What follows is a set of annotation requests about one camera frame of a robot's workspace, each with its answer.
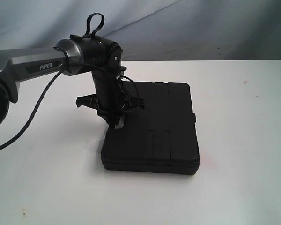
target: white tabletop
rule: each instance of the white tabletop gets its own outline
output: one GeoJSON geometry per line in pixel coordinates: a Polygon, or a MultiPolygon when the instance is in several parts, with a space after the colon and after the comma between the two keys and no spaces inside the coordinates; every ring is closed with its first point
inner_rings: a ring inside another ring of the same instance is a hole
{"type": "MultiPolygon", "coordinates": [[[[90,73],[61,76],[24,135],[0,151],[0,225],[281,224],[281,60],[123,62],[135,81],[191,87],[201,166],[194,176],[103,168],[106,124],[76,108],[90,73]]],[[[53,75],[21,83],[0,144],[53,75]]]]}

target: white table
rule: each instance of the white table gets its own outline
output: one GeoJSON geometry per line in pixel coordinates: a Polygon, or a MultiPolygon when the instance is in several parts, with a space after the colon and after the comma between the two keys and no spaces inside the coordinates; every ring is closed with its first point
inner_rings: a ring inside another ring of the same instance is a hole
{"type": "MultiPolygon", "coordinates": [[[[194,176],[104,170],[106,124],[77,109],[90,73],[61,76],[31,126],[0,151],[0,225],[281,224],[281,60],[123,62],[136,81],[189,83],[194,176]]],[[[15,135],[53,75],[21,84],[0,126],[15,135]]]]}

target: black plastic case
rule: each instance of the black plastic case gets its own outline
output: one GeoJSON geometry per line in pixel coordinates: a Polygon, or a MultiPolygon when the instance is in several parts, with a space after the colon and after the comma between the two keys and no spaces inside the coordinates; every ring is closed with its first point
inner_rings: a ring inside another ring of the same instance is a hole
{"type": "MultiPolygon", "coordinates": [[[[200,165],[196,117],[186,83],[135,82],[145,109],[107,130],[102,163],[108,170],[195,174],[200,165]]],[[[135,90],[130,82],[126,88],[135,90]]]]}

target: white fabric background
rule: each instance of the white fabric background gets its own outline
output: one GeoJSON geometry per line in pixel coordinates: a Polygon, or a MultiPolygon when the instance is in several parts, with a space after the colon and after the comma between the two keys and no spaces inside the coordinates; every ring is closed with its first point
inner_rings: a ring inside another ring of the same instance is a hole
{"type": "Polygon", "coordinates": [[[281,0],[0,0],[0,49],[82,35],[93,12],[124,60],[281,59],[281,0]]]}

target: black case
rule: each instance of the black case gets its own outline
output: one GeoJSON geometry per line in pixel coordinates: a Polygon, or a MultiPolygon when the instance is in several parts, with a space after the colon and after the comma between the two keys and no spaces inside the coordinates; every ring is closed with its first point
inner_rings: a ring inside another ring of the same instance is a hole
{"type": "MultiPolygon", "coordinates": [[[[186,83],[135,82],[145,109],[128,113],[121,129],[110,127],[102,148],[108,170],[195,174],[200,165],[196,117],[186,83]]],[[[130,82],[125,87],[134,96],[130,82]]]]}

